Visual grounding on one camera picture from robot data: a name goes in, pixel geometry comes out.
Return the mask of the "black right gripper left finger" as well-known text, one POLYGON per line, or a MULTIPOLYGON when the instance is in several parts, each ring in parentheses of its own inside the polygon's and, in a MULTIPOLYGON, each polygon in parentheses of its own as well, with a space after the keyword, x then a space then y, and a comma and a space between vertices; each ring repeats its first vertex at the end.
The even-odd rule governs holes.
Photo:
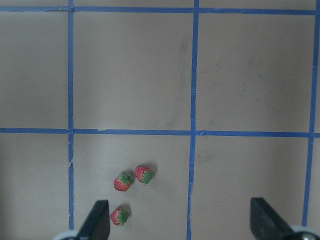
POLYGON ((110 235, 109 201, 97 200, 77 233, 77 240, 107 240, 110 235))

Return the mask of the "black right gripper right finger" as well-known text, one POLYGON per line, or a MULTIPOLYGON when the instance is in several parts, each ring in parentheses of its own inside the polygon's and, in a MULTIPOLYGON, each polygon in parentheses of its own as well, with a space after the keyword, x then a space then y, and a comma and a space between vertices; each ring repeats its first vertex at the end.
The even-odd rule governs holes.
POLYGON ((250 200, 250 230, 256 240, 299 240, 295 232, 262 197, 250 200))

